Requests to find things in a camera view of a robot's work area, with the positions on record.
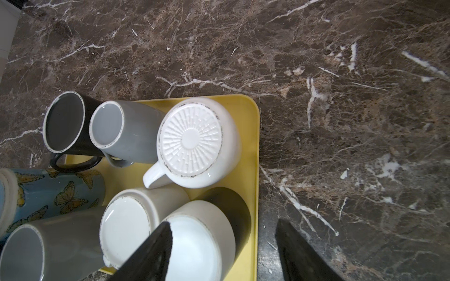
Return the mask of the tall grey mug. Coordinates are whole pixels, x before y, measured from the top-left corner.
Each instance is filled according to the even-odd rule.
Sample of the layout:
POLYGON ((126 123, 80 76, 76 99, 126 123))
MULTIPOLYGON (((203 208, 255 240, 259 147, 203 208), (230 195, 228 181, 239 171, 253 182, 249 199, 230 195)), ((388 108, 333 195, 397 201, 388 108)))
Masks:
POLYGON ((18 227, 1 253, 1 280, 79 281, 101 269, 104 211, 95 207, 18 227))

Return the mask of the blue butterfly mug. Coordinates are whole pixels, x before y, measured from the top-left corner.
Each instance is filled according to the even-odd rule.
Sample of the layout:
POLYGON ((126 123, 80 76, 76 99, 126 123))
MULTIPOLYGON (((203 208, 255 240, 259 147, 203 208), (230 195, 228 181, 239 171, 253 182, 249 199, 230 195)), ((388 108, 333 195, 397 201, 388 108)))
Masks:
POLYGON ((28 222, 98 207, 105 198, 97 170, 1 169, 1 245, 28 222))

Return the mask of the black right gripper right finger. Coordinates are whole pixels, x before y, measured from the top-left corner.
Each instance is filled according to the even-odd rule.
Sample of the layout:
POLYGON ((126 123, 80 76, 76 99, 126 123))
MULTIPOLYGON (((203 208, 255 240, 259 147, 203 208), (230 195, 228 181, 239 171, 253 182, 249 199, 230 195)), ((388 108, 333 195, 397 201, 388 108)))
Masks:
POLYGON ((288 220, 278 220, 275 239, 286 281, 343 281, 288 220))

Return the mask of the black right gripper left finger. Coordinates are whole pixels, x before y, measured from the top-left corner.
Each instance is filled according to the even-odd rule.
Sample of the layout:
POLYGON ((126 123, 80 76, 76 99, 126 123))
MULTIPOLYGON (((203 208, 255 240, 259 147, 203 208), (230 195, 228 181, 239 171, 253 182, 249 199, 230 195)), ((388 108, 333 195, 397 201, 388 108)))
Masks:
POLYGON ((168 272, 172 245, 170 223, 164 221, 109 280, 164 281, 168 272))

